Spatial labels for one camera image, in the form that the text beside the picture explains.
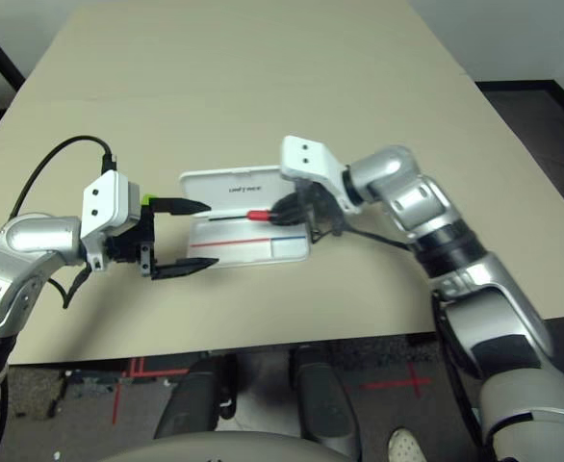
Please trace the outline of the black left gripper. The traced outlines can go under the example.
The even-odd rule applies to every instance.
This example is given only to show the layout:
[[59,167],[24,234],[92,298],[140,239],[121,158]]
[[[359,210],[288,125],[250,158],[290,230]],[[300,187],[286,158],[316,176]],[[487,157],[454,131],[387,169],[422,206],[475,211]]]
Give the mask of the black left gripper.
[[[211,207],[199,201],[179,197],[156,197],[155,213],[190,216],[209,212]],[[130,229],[107,239],[107,256],[113,262],[137,264],[141,275],[152,280],[184,277],[205,270],[218,262],[217,258],[187,258],[173,264],[156,265],[154,257],[154,212],[149,205],[141,206],[141,217]]]

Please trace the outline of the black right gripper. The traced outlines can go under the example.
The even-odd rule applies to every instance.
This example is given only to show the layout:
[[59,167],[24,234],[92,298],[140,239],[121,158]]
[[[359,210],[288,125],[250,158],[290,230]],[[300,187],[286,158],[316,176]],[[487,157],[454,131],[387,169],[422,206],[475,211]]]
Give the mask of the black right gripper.
[[341,237],[345,230],[344,213],[335,197],[320,183],[308,180],[296,180],[295,192],[274,203],[269,222],[275,226],[306,223],[311,241]]

